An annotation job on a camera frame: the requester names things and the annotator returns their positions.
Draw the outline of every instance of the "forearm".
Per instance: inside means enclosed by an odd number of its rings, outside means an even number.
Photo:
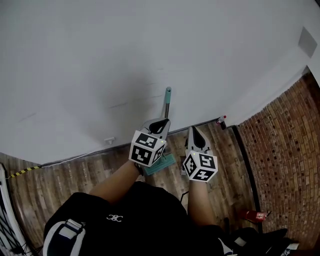
[[[110,177],[96,185],[89,194],[114,204],[129,191],[139,175],[140,173],[135,167],[135,163],[127,161]]]
[[[189,183],[188,215],[197,226],[214,225],[214,212],[210,203],[207,183]]]

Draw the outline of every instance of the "broom handle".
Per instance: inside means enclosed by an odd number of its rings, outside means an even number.
[[[170,99],[171,99],[171,87],[167,87],[165,89],[165,112],[164,112],[164,117],[168,118],[169,115],[169,106],[170,106]]]

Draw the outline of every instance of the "brick wall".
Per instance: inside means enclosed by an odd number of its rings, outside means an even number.
[[[288,228],[299,249],[320,232],[320,88],[307,74],[238,126],[263,212],[263,231]]]

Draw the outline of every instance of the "white cube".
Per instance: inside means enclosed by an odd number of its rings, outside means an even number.
[[[136,130],[131,141],[129,160],[151,167],[162,156],[167,142]]]
[[[191,181],[208,182],[218,172],[218,159],[214,155],[191,150],[183,166]]]

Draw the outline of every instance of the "person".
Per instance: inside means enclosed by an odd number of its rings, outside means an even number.
[[[190,181],[186,212],[163,188],[136,181],[140,174],[129,160],[89,194],[74,193],[46,223],[44,238],[56,223],[71,219],[85,229],[80,256],[134,252],[225,255],[224,233],[215,225],[205,182]],[[56,244],[47,255],[70,255],[65,247]]]

